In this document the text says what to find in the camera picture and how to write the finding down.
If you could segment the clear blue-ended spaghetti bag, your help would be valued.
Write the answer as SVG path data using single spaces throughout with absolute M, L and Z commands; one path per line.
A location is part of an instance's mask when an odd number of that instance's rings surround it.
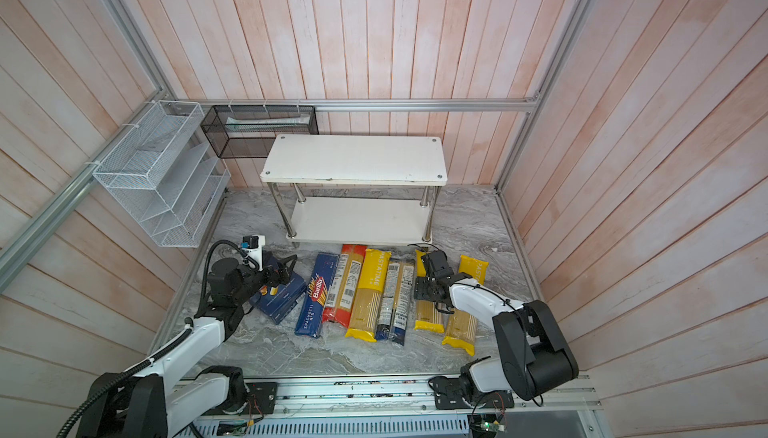
M 415 263 L 412 260 L 389 262 L 374 334 L 377 341 L 405 345 L 414 277 Z

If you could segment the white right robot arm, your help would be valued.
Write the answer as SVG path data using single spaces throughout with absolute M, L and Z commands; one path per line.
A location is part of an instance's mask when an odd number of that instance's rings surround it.
M 505 297 L 465 272 L 454 271 L 441 250 L 417 260 L 425 275 L 415 279 L 414 298 L 441 313 L 466 312 L 494 331 L 497 358 L 479 358 L 456 378 L 428 381 L 441 410 L 471 408 L 498 398 L 510 405 L 514 394 L 532 401 L 579 376 L 579 365 L 548 305 Z

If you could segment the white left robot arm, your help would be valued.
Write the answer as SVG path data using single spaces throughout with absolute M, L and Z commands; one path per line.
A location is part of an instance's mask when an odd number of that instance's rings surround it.
M 239 367 L 210 366 L 190 384 L 178 384 L 201 358 L 232 336 L 245 315 L 245 302 L 264 286 L 291 281 L 296 261 L 294 255 L 267 255 L 262 265 L 250 257 L 207 265 L 219 292 L 203 292 L 197 315 L 186 318 L 183 330 L 162 348 L 120 373 L 95 380 L 59 436 L 173 437 L 211 410 L 227 415 L 257 411 Z

